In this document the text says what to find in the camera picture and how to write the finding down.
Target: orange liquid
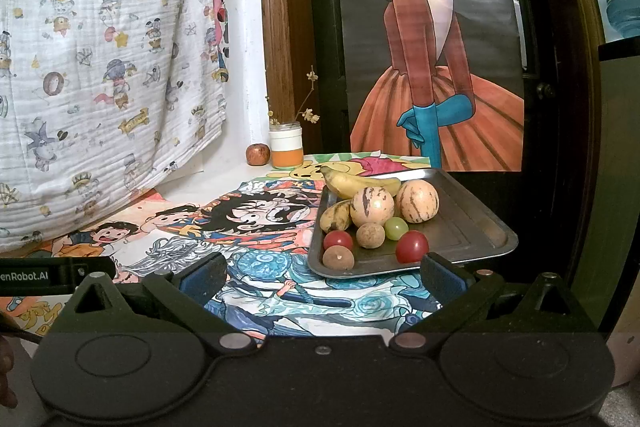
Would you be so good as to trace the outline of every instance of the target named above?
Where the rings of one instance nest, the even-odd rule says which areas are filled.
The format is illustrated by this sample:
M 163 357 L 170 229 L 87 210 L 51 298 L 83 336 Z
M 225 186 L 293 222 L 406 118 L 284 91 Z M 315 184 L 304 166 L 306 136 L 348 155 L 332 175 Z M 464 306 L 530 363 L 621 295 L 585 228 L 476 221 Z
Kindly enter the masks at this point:
M 304 162 L 302 149 L 295 151 L 271 151 L 271 164 L 276 169 L 300 167 Z

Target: green grape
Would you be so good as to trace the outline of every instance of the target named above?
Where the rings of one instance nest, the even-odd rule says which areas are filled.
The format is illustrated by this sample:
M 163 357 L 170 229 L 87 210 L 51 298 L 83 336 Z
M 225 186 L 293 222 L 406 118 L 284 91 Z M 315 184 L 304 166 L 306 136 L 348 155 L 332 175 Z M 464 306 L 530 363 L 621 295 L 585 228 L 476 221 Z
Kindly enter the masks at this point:
M 392 241 L 399 241 L 407 232 L 409 232 L 409 225 L 402 217 L 392 217 L 385 223 L 386 237 Z

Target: dark door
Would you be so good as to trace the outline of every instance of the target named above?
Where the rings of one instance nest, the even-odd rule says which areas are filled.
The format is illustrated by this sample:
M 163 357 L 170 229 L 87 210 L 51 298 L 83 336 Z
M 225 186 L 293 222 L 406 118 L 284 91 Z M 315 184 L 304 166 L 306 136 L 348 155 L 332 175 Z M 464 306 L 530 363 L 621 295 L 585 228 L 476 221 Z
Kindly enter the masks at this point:
M 522 48 L 524 156 L 521 172 L 454 172 L 452 175 L 503 219 L 520 238 L 518 249 L 486 267 L 511 280 L 540 271 L 565 275 L 570 260 L 548 238 L 558 168 L 558 104 L 554 36 L 546 0 L 513 0 Z M 350 149 L 340 0 L 312 0 L 325 152 Z

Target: poster on door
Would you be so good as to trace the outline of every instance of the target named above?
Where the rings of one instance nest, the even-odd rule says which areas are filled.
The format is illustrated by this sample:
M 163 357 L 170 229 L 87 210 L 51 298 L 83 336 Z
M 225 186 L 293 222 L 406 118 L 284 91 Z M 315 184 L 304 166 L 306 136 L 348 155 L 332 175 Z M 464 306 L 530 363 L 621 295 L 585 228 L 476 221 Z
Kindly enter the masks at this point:
M 520 171 L 514 0 L 340 0 L 351 150 L 448 171 Z

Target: white blanket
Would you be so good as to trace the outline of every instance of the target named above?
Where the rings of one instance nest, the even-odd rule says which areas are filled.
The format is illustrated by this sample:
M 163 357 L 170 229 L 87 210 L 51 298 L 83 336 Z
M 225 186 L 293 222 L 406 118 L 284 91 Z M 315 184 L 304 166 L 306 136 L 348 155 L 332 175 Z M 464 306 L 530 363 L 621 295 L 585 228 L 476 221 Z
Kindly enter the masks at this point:
M 0 0 L 0 252 L 109 214 L 220 135 L 216 10 Z

